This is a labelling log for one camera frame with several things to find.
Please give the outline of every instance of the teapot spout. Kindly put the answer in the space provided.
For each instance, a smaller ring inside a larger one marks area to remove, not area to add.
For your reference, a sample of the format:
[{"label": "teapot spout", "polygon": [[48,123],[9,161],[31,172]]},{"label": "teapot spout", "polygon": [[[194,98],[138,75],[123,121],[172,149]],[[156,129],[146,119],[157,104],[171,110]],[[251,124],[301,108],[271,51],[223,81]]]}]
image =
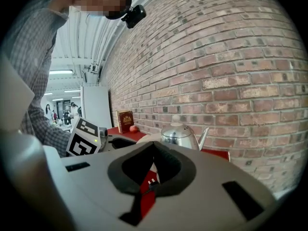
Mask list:
[{"label": "teapot spout", "polygon": [[205,128],[202,132],[202,135],[201,137],[199,138],[199,141],[198,141],[198,145],[199,145],[199,151],[202,150],[203,148],[203,145],[204,145],[204,142],[205,142],[205,139],[206,139],[206,136],[207,136],[207,132],[210,128]]}]

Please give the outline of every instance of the teapot lid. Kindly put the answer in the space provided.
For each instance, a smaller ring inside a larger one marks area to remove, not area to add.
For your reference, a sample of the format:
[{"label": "teapot lid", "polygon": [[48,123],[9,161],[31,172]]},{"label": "teapot lid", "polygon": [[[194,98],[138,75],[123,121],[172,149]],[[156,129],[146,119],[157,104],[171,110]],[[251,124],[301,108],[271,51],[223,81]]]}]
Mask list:
[{"label": "teapot lid", "polygon": [[183,138],[193,133],[192,129],[189,126],[179,122],[180,116],[174,115],[173,121],[174,122],[172,122],[170,126],[162,129],[162,135],[172,138]]}]

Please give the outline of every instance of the silver teapot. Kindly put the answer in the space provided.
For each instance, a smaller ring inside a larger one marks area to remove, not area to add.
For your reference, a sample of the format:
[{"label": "silver teapot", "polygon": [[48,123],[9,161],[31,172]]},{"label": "silver teapot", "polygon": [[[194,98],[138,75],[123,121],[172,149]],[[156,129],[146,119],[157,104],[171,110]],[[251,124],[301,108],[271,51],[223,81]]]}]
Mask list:
[{"label": "silver teapot", "polygon": [[203,130],[198,141],[193,130],[189,126],[179,122],[180,116],[174,115],[173,121],[170,126],[161,130],[161,141],[177,144],[193,150],[202,150],[209,128]]}]

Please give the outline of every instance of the red apple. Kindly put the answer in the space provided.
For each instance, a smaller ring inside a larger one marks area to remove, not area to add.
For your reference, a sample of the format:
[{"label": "red apple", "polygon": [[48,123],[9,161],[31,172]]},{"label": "red apple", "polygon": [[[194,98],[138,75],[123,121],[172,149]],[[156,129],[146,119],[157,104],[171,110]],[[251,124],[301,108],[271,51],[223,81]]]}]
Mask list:
[{"label": "red apple", "polygon": [[138,132],[138,127],[135,126],[135,125],[133,125],[133,126],[130,126],[130,127],[129,127],[129,130],[130,130],[132,133],[136,133],[136,132]]}]

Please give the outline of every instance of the red book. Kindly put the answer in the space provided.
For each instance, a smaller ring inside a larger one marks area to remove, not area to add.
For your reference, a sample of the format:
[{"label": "red book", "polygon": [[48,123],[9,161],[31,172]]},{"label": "red book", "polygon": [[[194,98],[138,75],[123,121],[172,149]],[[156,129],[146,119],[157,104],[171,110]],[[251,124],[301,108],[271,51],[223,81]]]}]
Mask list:
[{"label": "red book", "polygon": [[133,113],[131,111],[117,112],[117,122],[120,133],[129,132],[130,126],[134,125]]}]

